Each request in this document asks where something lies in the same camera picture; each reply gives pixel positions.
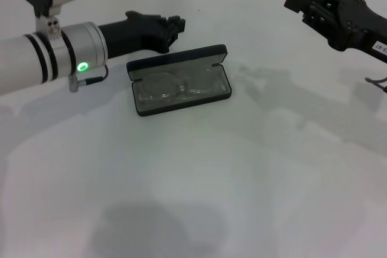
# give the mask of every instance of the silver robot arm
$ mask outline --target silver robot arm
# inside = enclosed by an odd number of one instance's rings
[[[101,82],[78,81],[77,74],[102,66],[108,58],[149,49],[167,53],[184,31],[185,20],[129,11],[127,20],[98,27],[92,22],[61,27],[57,15],[72,0],[27,0],[36,32],[0,41],[0,95],[68,77],[70,91]]]

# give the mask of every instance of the black stripe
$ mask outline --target black stripe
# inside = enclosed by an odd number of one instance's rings
[[[71,61],[71,73],[70,73],[70,75],[73,75],[73,74],[75,74],[75,71],[77,69],[77,59],[75,57],[73,46],[71,45],[70,40],[68,39],[67,35],[65,34],[65,32],[63,30],[62,30],[62,37],[63,37],[63,40],[64,40],[66,46],[67,46],[68,54],[70,55],[70,61]]]
[[[56,78],[58,78],[58,63],[56,62],[56,57],[54,54],[53,47],[51,46],[50,42],[42,33],[35,33],[35,34],[38,36],[38,38],[41,39],[42,43],[44,44],[44,46],[48,51],[48,55],[50,56],[50,60],[51,60],[51,66],[53,68],[53,78],[51,80],[52,81],[56,80]]]
[[[41,47],[39,46],[38,42],[34,37],[30,34],[26,34],[25,37],[30,40],[31,44],[34,46],[34,49],[36,51],[37,57],[39,58],[39,61],[41,63],[42,67],[42,84],[47,82],[48,79],[48,71],[47,71],[47,63],[44,58],[43,52]]]

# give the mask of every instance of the green led light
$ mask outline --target green led light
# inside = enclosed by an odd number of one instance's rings
[[[88,63],[80,63],[77,67],[78,72],[84,72],[88,69],[89,64]]]

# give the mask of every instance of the clear lens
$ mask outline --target clear lens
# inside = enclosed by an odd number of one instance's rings
[[[222,66],[143,74],[133,89],[139,111],[231,92]]]

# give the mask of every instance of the cable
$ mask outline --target cable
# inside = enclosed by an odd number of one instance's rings
[[[109,68],[107,65],[105,65],[105,70],[106,70],[106,74],[103,77],[95,77],[95,78],[85,79],[86,86],[92,85],[95,83],[99,83],[99,82],[106,80],[106,78],[109,76]]]
[[[106,80],[106,78],[109,76],[109,68],[107,65],[105,65],[106,74],[103,76],[103,79]]]
[[[372,83],[372,84],[380,84],[380,83],[387,82],[387,78],[384,78],[384,79],[381,79],[381,80],[371,80],[370,78],[365,78],[365,80],[368,83]]]
[[[374,86],[382,89],[383,92],[387,93],[387,87],[383,87],[382,85],[379,85],[379,83],[383,83],[383,82],[387,81],[387,78],[385,78],[383,80],[377,80],[377,81],[371,80],[370,78],[365,78],[365,80],[366,80],[366,82],[373,84]]]

